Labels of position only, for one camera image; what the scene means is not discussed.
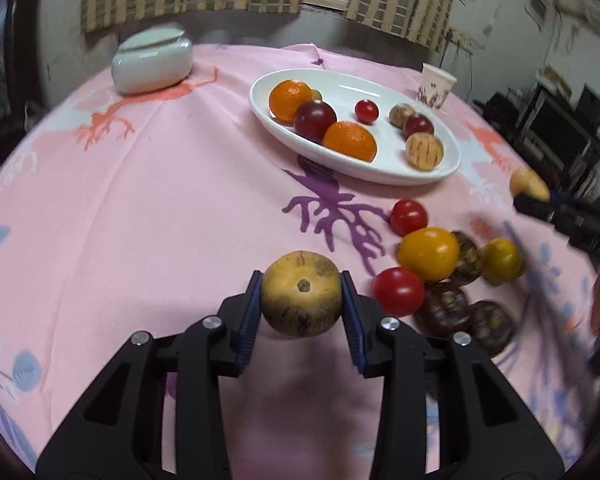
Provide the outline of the white lidded ceramic jar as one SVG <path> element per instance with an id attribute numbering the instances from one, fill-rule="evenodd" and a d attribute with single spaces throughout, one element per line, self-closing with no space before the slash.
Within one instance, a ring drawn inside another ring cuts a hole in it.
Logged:
<path id="1" fill-rule="evenodd" d="M 178 84 L 193 68 L 192 40 L 181 27 L 155 26 L 123 41 L 111 61 L 114 88 L 124 96 Z"/>

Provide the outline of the floral paper cup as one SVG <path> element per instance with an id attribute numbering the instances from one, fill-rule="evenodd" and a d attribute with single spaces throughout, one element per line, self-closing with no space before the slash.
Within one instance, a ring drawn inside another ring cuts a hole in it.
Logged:
<path id="1" fill-rule="evenodd" d="M 424 63 L 416 100 L 433 110 L 441 110 L 456 82 L 457 78 L 454 75 L 442 68 Z"/>

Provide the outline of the yellow orange citrus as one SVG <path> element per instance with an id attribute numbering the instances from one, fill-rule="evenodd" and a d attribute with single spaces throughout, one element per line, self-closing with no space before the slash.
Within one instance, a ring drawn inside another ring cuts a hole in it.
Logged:
<path id="1" fill-rule="evenodd" d="M 424 282 L 446 280 L 460 260 L 460 243 L 451 232 L 440 228 L 423 228 L 403 237 L 396 253 L 400 266 Z"/>

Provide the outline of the dark water chestnut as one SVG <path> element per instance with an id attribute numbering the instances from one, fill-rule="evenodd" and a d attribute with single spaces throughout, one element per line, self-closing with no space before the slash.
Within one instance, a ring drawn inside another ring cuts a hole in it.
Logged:
<path id="1" fill-rule="evenodd" d="M 491 300 L 470 306 L 470 334 L 490 356 L 498 356 L 512 341 L 516 324 L 501 304 Z"/>
<path id="2" fill-rule="evenodd" d="M 451 282 L 427 284 L 422 306 L 414 314 L 425 334 L 449 338 L 467 332 L 471 324 L 471 308 L 463 289 Z"/>
<path id="3" fill-rule="evenodd" d="M 449 280 L 456 286 L 465 286 L 477 281 L 482 274 L 481 252 L 474 240 L 462 231 L 453 231 L 460 256 Z"/>

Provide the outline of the pale pepino melon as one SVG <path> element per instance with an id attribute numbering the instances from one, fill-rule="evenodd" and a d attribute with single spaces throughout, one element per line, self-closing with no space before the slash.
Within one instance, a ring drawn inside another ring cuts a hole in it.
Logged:
<path id="1" fill-rule="evenodd" d="M 509 192 L 513 198 L 527 195 L 542 202 L 550 200 L 550 189 L 530 168 L 519 168 L 514 171 L 509 179 Z"/>

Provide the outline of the computer monitor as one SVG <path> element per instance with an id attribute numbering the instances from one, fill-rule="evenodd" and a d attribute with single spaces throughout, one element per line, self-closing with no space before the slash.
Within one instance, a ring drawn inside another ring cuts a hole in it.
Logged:
<path id="1" fill-rule="evenodd" d="M 561 96 L 537 86 L 524 107 L 517 128 L 524 145 L 532 146 L 561 174 L 574 178 L 600 164 L 600 138 L 580 123 Z"/>

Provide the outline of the pink patterned tablecloth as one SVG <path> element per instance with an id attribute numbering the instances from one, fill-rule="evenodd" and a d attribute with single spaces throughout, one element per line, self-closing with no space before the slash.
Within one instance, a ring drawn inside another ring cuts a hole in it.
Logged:
<path id="1" fill-rule="evenodd" d="M 110 73 L 87 81 L 20 143 L 0 171 L 0 433 L 27 467 L 76 399 L 138 330 L 179 333 L 242 292 L 254 270 L 319 252 L 366 292 L 396 262 L 388 226 L 412 196 L 433 226 L 484 243 L 504 236 L 528 262 L 513 283 L 475 281 L 519 322 L 496 361 L 566 464 L 595 408 L 588 258 L 518 216 L 508 181 L 520 159 L 456 96 L 442 120 L 462 164 L 422 188 L 353 180 L 298 157 L 250 110 L 260 76 L 319 67 L 416 90 L 414 70 L 314 44 L 199 46 L 177 87 L 124 98 Z"/>

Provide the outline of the green yellow citrus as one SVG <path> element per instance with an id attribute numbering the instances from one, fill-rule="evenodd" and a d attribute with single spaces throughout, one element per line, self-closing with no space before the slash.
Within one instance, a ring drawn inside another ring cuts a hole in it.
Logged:
<path id="1" fill-rule="evenodd" d="M 492 286 L 516 280 L 525 270 L 524 256 L 507 238 L 494 238 L 481 249 L 481 274 Z"/>

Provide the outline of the white oval plate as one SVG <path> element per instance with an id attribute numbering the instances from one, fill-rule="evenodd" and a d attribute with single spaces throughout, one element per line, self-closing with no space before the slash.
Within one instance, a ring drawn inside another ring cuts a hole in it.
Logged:
<path id="1" fill-rule="evenodd" d="M 368 182 L 421 185 L 449 177 L 462 155 L 452 131 L 425 105 L 351 75 L 293 68 L 257 79 L 250 106 L 274 138 L 314 162 Z M 430 125 L 407 139 L 389 122 L 399 104 Z"/>

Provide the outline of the large dark red plum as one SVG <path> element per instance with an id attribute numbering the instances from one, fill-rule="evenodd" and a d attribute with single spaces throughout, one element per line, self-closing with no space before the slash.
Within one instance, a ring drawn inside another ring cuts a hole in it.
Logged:
<path id="1" fill-rule="evenodd" d="M 326 131 L 336 121 L 336 112 L 329 104 L 312 100 L 298 108 L 294 116 L 294 132 L 315 143 L 322 143 Z"/>

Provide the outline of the red tomato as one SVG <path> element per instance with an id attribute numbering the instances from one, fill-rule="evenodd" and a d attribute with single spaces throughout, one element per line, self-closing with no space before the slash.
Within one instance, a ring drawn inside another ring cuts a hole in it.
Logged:
<path id="1" fill-rule="evenodd" d="M 425 285 L 410 270 L 386 269 L 373 280 L 372 297 L 386 315 L 404 318 L 413 315 L 425 300 Z"/>
<path id="2" fill-rule="evenodd" d="M 361 100 L 355 104 L 354 114 L 359 122 L 364 125 L 371 125 L 379 117 L 379 108 L 371 100 Z"/>
<path id="3" fill-rule="evenodd" d="M 389 216 L 390 228 L 399 236 L 426 228 L 428 223 L 426 209 L 416 200 L 398 200 Z"/>

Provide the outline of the striped pepino melon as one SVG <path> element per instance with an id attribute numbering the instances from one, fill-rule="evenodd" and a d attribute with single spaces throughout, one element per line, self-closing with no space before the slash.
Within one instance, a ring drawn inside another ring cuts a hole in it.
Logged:
<path id="1" fill-rule="evenodd" d="M 407 163 L 419 171 L 432 171 L 442 163 L 444 147 L 431 133 L 413 133 L 405 143 Z"/>

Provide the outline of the brown pepino melon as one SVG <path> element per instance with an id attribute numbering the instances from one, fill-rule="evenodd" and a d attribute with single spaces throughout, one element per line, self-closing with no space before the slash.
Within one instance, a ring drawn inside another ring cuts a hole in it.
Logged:
<path id="1" fill-rule="evenodd" d="M 389 122 L 396 128 L 402 129 L 408 118 L 415 113 L 415 110 L 411 105 L 407 103 L 396 104 L 389 112 Z"/>

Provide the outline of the orange mandarin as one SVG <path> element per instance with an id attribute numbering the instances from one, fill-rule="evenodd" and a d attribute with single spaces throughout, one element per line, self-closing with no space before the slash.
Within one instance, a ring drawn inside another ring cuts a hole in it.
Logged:
<path id="1" fill-rule="evenodd" d="M 326 131 L 322 145 L 362 162 L 372 162 L 377 154 L 375 138 L 356 122 L 335 122 Z"/>
<path id="2" fill-rule="evenodd" d="M 312 99 L 313 91 L 305 82 L 286 79 L 276 84 L 268 95 L 268 109 L 279 122 L 290 125 L 299 107 Z"/>

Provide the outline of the brownish pepino melon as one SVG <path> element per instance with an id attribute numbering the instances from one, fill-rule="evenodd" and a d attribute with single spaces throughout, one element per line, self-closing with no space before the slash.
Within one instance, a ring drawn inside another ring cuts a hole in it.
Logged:
<path id="1" fill-rule="evenodd" d="M 340 272 L 329 258 L 297 250 L 274 261 L 261 283 L 261 310 L 273 330 L 291 338 L 328 332 L 340 317 Z"/>

